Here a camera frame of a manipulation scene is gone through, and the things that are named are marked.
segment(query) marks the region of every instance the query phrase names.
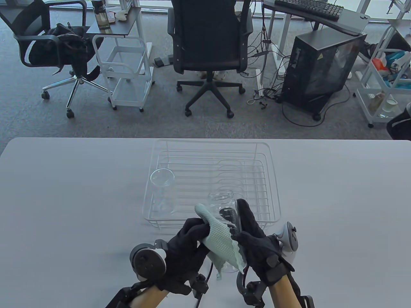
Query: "dish towel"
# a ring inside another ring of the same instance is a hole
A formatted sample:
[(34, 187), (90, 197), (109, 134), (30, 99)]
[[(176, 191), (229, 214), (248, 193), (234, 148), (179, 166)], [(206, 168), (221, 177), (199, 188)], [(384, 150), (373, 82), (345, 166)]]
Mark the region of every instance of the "dish towel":
[(194, 210), (210, 225), (210, 234), (203, 239), (203, 243), (210, 250), (208, 257), (218, 271), (217, 278), (221, 279), (221, 268), (225, 262), (244, 273), (246, 263), (240, 254), (237, 241), (231, 239), (230, 228), (215, 218), (203, 204), (198, 203)]

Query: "paper cup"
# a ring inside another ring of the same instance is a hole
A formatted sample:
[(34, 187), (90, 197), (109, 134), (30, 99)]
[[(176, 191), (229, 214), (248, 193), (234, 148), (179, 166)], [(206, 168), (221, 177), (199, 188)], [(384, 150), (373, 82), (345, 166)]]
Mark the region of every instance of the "paper cup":
[(398, 102), (395, 99), (387, 99), (386, 103), (383, 106), (383, 110), (385, 112), (391, 112), (394, 110), (396, 105), (398, 105)]

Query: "wire dish rack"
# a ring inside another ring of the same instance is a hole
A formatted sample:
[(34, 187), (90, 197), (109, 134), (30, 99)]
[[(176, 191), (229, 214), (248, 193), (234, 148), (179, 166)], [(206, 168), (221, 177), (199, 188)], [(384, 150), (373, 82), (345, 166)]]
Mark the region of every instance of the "wire dish rack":
[[(155, 206), (150, 175), (159, 168), (174, 173), (175, 208)], [(211, 192), (230, 190), (244, 198), (258, 224), (265, 228), (281, 217), (277, 181), (270, 147), (263, 142), (185, 141), (160, 139), (153, 145), (144, 195), (143, 216), (155, 227), (180, 228), (196, 217), (197, 203), (208, 205)]]

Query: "pc case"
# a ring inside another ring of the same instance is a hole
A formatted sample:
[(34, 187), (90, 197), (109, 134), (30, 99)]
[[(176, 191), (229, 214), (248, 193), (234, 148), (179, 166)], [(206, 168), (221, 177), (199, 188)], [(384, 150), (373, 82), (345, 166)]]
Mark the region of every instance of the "pc case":
[(280, 101), (319, 121), (331, 95), (343, 88), (366, 36), (354, 37), (331, 28), (296, 36)]

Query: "gloved hand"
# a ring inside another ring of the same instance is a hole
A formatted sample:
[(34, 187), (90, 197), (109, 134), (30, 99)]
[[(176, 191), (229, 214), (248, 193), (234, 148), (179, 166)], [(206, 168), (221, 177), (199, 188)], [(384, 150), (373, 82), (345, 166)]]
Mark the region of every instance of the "gloved hand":
[(238, 199), (237, 207), (242, 232), (234, 234), (232, 238), (244, 248), (247, 263), (261, 281), (266, 286), (274, 285), (284, 275), (294, 271), (294, 268), (281, 256), (275, 235), (266, 236), (258, 226), (247, 201)]
[(160, 290), (188, 295), (191, 288), (184, 283), (195, 277), (210, 252), (201, 241), (210, 233), (210, 226), (201, 218), (189, 218), (175, 237), (169, 240), (166, 251), (166, 273), (155, 282)]

